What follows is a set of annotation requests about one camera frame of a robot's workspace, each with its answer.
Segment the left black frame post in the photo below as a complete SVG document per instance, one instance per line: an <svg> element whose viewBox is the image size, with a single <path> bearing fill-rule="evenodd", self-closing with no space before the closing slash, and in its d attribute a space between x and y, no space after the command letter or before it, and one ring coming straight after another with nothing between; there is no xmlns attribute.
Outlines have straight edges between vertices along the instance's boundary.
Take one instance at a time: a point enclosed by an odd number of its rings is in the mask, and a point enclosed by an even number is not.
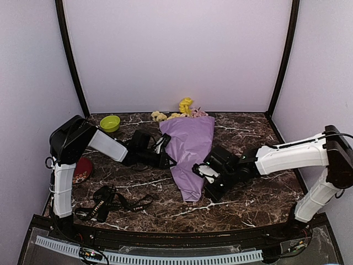
<svg viewBox="0 0 353 265"><path fill-rule="evenodd" d="M74 89L75 89L82 113L86 118L88 118L90 116L90 111L83 93L83 88L79 79L76 62L73 56L73 51L72 51L71 42L69 39L68 26L67 26L67 21L65 16L65 10L64 10L64 1L55 0L55 6L56 6L56 14L57 14L57 20L58 20L58 25L60 29L61 39L62 39L63 48L66 55L67 64L71 74L71 79L74 85Z"/></svg>

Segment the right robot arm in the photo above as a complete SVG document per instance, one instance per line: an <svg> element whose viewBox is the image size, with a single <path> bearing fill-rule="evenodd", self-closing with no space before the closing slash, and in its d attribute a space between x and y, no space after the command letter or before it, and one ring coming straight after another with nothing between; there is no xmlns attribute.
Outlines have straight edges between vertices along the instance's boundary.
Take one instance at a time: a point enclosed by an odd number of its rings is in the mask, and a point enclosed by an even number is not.
<svg viewBox="0 0 353 265"><path fill-rule="evenodd" d="M288 169L322 166L321 176L309 192L295 203L281 234L294 239L314 215L339 191L352 187L352 147L334 125L323 133L281 145L264 145L236 156L214 147L192 171L208 181L205 194L218 202L234 185Z"/></svg>

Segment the black frame post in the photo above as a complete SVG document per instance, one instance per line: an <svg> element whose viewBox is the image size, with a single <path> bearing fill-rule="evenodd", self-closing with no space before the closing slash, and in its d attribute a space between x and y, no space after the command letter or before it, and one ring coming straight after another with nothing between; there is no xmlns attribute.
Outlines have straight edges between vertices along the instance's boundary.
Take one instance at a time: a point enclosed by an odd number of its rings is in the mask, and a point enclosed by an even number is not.
<svg viewBox="0 0 353 265"><path fill-rule="evenodd" d="M265 116L269 121L272 121L272 117L274 115L274 112L279 100L279 96L281 93L281 89L284 83L285 74L290 60L293 40L296 32L296 25L297 25L297 20L299 15L299 7L300 7L300 0L293 0L291 4L291 11L290 11L290 18L289 18L289 23L287 28L285 46L282 53L282 59L281 59L279 71L277 74L277 79L275 82L269 107L265 112Z"/></svg>
<svg viewBox="0 0 353 265"><path fill-rule="evenodd" d="M83 88L79 79L76 62L73 56L73 51L72 51L71 42L69 39L68 26L67 26L67 21L65 16L65 10L64 10L64 1L55 0L55 6L56 6L56 14L57 14L57 20L58 20L58 25L60 29L61 39L62 39L63 48L66 55L67 64L71 74L71 79L74 85L74 89L75 89L82 113L86 118L88 118L90 116L90 111L83 93Z"/></svg>

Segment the right black frame post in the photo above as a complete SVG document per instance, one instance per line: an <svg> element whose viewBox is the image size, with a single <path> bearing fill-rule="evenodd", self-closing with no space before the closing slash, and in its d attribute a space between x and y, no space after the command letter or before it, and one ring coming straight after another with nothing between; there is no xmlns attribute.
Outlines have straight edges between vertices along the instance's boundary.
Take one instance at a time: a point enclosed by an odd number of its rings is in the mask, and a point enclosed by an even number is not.
<svg viewBox="0 0 353 265"><path fill-rule="evenodd" d="M291 11L290 11L290 18L289 18L289 23L287 28L285 46L282 53L282 59L281 59L279 71L277 74L277 79L275 82L269 107L265 112L265 116L269 121L272 121L272 117L274 115L274 112L279 100L279 96L281 93L281 89L284 83L285 74L290 60L293 40L296 32L296 25L297 25L297 20L299 15L299 7L300 7L300 0L293 0L291 4Z"/></svg>

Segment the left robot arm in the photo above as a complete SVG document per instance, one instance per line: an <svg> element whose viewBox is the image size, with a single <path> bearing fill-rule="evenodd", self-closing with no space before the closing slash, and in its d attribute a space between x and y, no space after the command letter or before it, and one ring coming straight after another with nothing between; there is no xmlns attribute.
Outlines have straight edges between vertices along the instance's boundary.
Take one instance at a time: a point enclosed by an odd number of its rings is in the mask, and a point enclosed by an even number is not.
<svg viewBox="0 0 353 265"><path fill-rule="evenodd" d="M138 163L159 169L176 166L177 162L165 150L171 136L163 134L154 144L150 144L152 138L150 133L136 130L131 139L123 142L112 138L80 115L74 116L56 129L49 138L55 216L62 219L72 215L74 170L88 147L124 166Z"/></svg>

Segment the pink wrapping paper sheet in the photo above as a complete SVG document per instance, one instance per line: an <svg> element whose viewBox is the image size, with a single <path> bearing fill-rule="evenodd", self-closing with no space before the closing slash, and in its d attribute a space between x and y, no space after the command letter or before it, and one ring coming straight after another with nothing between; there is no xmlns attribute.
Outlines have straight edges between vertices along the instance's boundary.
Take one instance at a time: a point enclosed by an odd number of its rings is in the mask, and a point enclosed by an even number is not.
<svg viewBox="0 0 353 265"><path fill-rule="evenodd" d="M215 118L173 118L160 123L162 134L171 136L166 153L176 161L170 171L183 201L198 202L202 197L204 179L193 173L194 164L200 164L211 150Z"/></svg>

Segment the black printed ribbon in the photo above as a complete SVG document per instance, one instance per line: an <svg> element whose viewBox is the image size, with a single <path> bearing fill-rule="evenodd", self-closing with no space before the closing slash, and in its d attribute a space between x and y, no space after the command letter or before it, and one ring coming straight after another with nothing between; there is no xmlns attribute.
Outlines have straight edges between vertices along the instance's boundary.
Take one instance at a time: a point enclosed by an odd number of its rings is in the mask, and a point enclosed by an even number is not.
<svg viewBox="0 0 353 265"><path fill-rule="evenodd" d="M79 207L74 213L82 221L96 220L106 222L111 211L126 210L133 213L146 210L154 198L147 194L142 199L129 202L122 194L118 193L114 186L102 186L93 193L94 206L91 208Z"/></svg>

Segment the green plastic bowl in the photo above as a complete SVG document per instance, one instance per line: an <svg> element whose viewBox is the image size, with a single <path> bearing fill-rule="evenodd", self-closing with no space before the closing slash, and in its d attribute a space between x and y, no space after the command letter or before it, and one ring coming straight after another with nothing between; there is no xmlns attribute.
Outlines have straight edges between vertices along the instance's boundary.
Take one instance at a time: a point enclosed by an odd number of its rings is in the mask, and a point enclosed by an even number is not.
<svg viewBox="0 0 353 265"><path fill-rule="evenodd" d="M117 115L109 115L100 121L99 125L106 133L113 133L120 127L120 118Z"/></svg>

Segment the yellow rose stem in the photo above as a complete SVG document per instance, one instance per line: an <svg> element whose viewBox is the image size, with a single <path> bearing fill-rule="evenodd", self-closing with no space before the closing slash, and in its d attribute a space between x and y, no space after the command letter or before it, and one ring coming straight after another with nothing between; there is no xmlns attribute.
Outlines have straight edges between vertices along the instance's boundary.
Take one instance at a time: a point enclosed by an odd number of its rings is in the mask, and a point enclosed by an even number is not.
<svg viewBox="0 0 353 265"><path fill-rule="evenodd" d="M190 116L191 115L191 109L190 106L192 105L194 101L189 98L183 98L180 103L179 103L179 112L181 114L185 114L186 116Z"/></svg>

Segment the red floral dish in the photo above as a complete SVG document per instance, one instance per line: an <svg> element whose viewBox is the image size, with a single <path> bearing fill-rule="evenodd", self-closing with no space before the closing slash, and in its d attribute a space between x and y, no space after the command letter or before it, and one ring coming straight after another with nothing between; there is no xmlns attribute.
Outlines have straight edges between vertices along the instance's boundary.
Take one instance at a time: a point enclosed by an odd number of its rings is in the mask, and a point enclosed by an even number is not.
<svg viewBox="0 0 353 265"><path fill-rule="evenodd" d="M88 158L85 158L85 157L80 158L74 170L72 183L80 184L84 182L90 176L92 171L93 171L92 162Z"/></svg>

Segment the black front rail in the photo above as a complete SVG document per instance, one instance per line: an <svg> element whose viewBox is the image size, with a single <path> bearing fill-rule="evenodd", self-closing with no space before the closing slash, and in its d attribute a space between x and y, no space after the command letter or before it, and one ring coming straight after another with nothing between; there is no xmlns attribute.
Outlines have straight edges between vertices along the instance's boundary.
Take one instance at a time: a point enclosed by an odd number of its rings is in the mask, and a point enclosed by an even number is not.
<svg viewBox="0 0 353 265"><path fill-rule="evenodd" d="M110 224L73 224L79 234L78 244L96 249L118 249L119 246L156 248L206 248L240 245L242 248L273 248L287 240L304 236L298 225L280 224L216 232L133 232Z"/></svg>

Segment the yellow daisy bunch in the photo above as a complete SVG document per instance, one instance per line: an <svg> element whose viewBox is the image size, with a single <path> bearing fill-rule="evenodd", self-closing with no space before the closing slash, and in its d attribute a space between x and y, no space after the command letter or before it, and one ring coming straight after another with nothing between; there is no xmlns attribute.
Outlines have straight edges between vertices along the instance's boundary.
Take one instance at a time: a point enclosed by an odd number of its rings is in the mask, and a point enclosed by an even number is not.
<svg viewBox="0 0 353 265"><path fill-rule="evenodd" d="M180 113L172 113L170 116L166 116L164 113L161 113L159 111L155 111L151 113L151 117L153 121L156 121L159 123L173 118L178 118L180 116L181 116Z"/></svg>

